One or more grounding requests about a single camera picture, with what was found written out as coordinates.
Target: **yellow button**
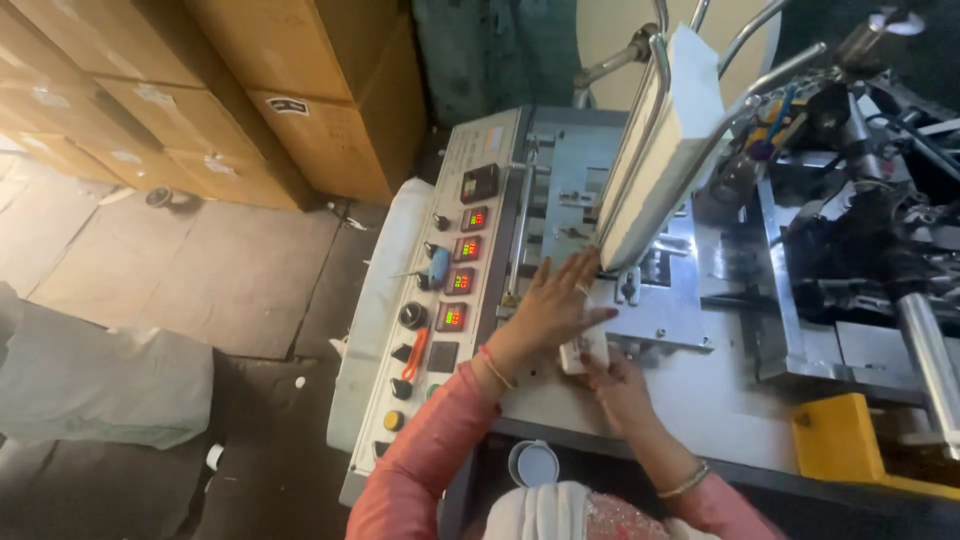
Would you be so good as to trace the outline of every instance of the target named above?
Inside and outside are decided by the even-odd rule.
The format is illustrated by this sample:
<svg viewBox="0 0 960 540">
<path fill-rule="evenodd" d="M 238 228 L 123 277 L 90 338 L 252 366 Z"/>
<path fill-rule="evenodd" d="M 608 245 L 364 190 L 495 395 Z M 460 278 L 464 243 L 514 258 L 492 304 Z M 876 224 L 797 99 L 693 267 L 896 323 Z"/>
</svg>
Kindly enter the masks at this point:
<svg viewBox="0 0 960 540">
<path fill-rule="evenodd" d="M 403 428 L 403 413 L 392 410 L 383 417 L 383 427 L 389 431 L 400 431 Z"/>
</svg>

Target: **paper cup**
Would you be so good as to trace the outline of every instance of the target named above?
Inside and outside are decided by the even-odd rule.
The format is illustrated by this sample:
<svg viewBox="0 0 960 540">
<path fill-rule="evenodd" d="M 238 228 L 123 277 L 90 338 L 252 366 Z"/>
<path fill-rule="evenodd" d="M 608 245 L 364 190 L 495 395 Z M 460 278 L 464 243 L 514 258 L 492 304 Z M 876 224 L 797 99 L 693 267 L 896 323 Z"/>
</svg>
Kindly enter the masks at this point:
<svg viewBox="0 0 960 540">
<path fill-rule="evenodd" d="M 510 478 L 520 487 L 539 487 L 556 483 L 560 461 L 543 441 L 520 441 L 510 450 L 507 460 Z"/>
</svg>

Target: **white scarf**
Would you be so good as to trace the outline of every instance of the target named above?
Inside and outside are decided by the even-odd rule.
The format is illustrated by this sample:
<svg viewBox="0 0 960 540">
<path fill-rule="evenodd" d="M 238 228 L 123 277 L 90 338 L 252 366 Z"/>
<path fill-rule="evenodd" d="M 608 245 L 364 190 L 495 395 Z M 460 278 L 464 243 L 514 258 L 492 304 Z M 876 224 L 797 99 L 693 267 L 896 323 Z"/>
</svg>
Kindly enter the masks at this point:
<svg viewBox="0 0 960 540">
<path fill-rule="evenodd" d="M 566 481 L 518 487 L 501 497 L 487 518 L 484 540 L 585 540 L 587 495 L 583 484 Z M 665 522 L 676 540 L 719 540 L 681 520 Z"/>
</svg>

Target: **bracelet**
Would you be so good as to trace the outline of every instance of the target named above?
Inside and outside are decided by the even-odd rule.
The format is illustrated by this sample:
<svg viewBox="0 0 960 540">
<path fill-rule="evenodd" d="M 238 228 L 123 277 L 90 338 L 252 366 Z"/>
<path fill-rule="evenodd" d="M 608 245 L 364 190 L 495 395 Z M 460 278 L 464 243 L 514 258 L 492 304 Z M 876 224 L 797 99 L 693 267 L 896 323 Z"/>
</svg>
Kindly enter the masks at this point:
<svg viewBox="0 0 960 540">
<path fill-rule="evenodd" d="M 487 348 L 486 344 L 480 346 L 480 354 L 482 355 L 481 357 L 483 358 L 483 363 L 487 364 L 487 367 L 489 367 L 490 370 L 493 371 L 493 374 L 500 379 L 500 382 L 503 382 L 504 386 L 507 388 L 514 390 L 516 388 L 516 384 L 510 384 L 507 378 L 500 375 L 500 372 L 493 367 L 493 356 L 491 356 L 490 349 Z"/>
<path fill-rule="evenodd" d="M 680 487 L 676 489 L 658 493 L 657 497 L 660 497 L 661 499 L 669 499 L 671 497 L 676 497 L 678 495 L 681 495 L 689 491 L 690 489 L 696 487 L 700 482 L 704 481 L 704 479 L 707 477 L 708 474 L 710 474 L 709 466 L 707 466 L 707 463 L 705 461 L 701 461 L 700 467 L 698 467 L 697 470 L 693 473 L 693 475 L 690 476 L 690 479 L 680 484 Z"/>
</svg>

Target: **cable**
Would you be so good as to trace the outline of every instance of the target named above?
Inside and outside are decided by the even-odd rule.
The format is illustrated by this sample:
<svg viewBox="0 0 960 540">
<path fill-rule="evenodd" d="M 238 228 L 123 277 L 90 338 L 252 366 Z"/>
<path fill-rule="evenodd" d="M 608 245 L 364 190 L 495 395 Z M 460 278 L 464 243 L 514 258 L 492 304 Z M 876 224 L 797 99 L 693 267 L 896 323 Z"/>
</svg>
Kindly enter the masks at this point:
<svg viewBox="0 0 960 540">
<path fill-rule="evenodd" d="M 876 120 L 877 118 L 882 118 L 883 120 L 886 120 L 888 122 L 887 126 L 885 126 L 887 129 L 889 129 L 890 124 L 893 124 L 898 128 L 904 130 L 905 132 L 909 133 L 911 136 L 913 136 L 913 138 L 920 141 L 920 143 L 923 146 L 925 146 L 930 152 L 935 154 L 937 158 L 940 158 L 944 163 L 949 165 L 950 168 L 953 169 L 953 172 L 960 175 L 960 162 L 955 160 L 953 156 L 944 152 L 942 148 L 934 144 L 932 140 L 926 137 L 926 135 L 913 129 L 912 126 L 909 126 L 908 124 L 906 124 L 905 122 L 897 118 L 896 116 L 892 114 L 886 114 L 884 112 L 878 112 L 877 114 L 867 116 L 864 119 L 864 122 L 870 122 L 871 120 Z"/>
</svg>

